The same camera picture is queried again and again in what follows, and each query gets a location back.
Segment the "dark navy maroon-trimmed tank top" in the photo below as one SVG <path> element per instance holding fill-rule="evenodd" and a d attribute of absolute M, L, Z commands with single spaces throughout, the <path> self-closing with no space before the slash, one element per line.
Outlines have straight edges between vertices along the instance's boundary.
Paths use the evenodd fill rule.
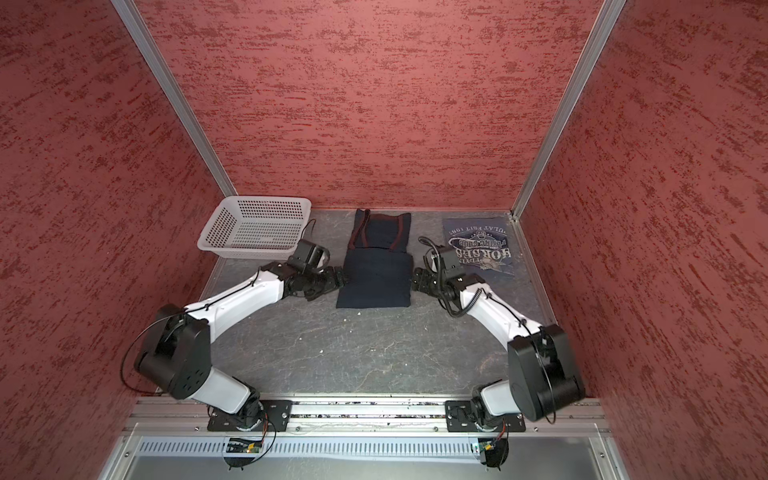
<path fill-rule="evenodd" d="M 407 308 L 413 256 L 407 251 L 412 215 L 357 210 L 343 263 L 346 284 L 338 309 Z"/>

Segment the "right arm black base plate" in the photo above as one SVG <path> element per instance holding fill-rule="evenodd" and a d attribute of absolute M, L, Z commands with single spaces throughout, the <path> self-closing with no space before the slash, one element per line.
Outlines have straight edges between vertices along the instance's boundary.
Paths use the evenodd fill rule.
<path fill-rule="evenodd" d="M 451 433 L 506 434 L 526 431 L 525 419 L 520 413 L 493 416 L 476 398 L 448 400 L 444 403 L 444 409 L 447 429 Z"/>

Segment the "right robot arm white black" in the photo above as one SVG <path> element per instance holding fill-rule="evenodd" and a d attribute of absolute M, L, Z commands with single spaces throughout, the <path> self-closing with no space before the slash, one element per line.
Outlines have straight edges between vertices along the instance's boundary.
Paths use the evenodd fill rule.
<path fill-rule="evenodd" d="M 543 325 L 501 299 L 479 275 L 468 273 L 453 248 L 421 236 L 428 247 L 414 270 L 412 289 L 435 298 L 452 318 L 470 316 L 505 348 L 507 378 L 472 394 L 471 417 L 489 430 L 507 415 L 554 423 L 557 413 L 587 397 L 568 335 Z"/>

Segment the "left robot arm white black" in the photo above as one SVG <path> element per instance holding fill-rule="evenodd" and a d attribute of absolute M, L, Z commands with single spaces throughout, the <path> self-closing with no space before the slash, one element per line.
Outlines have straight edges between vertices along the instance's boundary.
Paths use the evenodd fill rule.
<path fill-rule="evenodd" d="M 177 400 L 210 407 L 237 430 L 264 427 L 257 390 L 213 366 L 211 346 L 227 330 L 286 298 L 313 301 L 346 283 L 340 267 L 329 266 L 329 251 L 301 240 L 286 261 L 259 267 L 246 280 L 183 308 L 167 305 L 140 334 L 134 370 Z"/>

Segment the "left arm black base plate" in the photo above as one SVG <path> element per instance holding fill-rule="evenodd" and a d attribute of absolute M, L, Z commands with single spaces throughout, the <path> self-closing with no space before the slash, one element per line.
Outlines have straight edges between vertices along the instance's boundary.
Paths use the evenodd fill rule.
<path fill-rule="evenodd" d="M 277 432 L 285 432 L 293 405 L 291 400 L 260 400 L 259 404 L 247 404 L 236 414 L 209 407 L 207 430 L 255 435 L 272 426 Z"/>

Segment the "grey-blue tank top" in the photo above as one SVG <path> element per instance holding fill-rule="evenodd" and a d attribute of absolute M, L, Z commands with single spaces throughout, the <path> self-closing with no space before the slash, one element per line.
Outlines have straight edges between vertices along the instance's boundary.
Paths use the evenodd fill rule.
<path fill-rule="evenodd" d="M 515 254 L 505 218 L 446 218 L 443 232 L 462 265 L 478 272 L 513 273 Z"/>

